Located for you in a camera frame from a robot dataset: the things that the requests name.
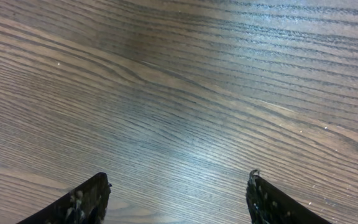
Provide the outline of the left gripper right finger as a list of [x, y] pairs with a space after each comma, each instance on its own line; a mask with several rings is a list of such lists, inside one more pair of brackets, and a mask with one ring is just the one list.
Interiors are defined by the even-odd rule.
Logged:
[[249, 173], [246, 202], [252, 224], [331, 224], [262, 178], [258, 169]]

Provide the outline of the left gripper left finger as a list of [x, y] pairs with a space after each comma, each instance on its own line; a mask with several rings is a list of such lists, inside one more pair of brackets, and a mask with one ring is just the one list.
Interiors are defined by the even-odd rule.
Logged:
[[99, 172], [18, 224], [103, 224], [111, 184]]

